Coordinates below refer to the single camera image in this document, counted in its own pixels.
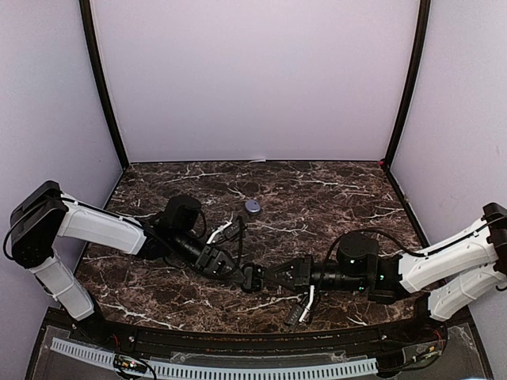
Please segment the black earbud charging case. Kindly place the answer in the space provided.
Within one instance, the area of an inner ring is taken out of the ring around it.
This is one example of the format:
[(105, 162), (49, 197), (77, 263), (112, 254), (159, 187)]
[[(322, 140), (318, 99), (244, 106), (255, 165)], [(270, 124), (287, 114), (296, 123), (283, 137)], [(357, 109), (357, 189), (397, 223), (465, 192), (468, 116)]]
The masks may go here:
[(264, 288), (265, 268), (259, 264), (246, 263), (242, 266), (245, 279), (241, 289), (247, 294), (260, 292)]

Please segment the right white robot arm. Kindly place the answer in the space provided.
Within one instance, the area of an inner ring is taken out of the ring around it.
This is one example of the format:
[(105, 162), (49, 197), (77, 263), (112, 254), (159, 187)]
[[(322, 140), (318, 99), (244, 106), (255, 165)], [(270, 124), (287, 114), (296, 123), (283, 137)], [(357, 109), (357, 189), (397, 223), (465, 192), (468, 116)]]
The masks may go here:
[(435, 321), (446, 321), (458, 310), (506, 282), (506, 209), (497, 203), (468, 228), (425, 249), (388, 258), (379, 254), (375, 229), (353, 230), (331, 245), (329, 257), (295, 258), (263, 271), (264, 278), (306, 301), (289, 318), (300, 323), (314, 310), (322, 291), (366, 293), (371, 302), (391, 305), (441, 279), (452, 281), (417, 302), (417, 316), (405, 324), (404, 336), (420, 344), (433, 333)]

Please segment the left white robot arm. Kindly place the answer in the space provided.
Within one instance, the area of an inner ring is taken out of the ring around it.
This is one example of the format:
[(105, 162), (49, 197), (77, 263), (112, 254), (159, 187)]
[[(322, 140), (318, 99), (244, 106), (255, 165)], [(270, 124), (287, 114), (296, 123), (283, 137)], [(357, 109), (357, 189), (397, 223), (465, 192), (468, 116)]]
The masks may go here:
[(81, 324), (84, 336), (95, 345), (104, 345), (112, 338), (111, 326), (102, 321), (94, 297), (64, 263), (66, 241), (102, 245), (141, 260), (174, 254), (201, 275), (243, 280), (238, 260), (218, 248), (220, 243), (242, 237), (242, 219), (227, 222), (210, 234), (195, 234), (193, 225), (202, 215), (196, 199), (176, 196), (164, 211), (143, 221), (83, 203), (48, 180), (13, 210), (2, 249), (8, 260), (30, 272)]

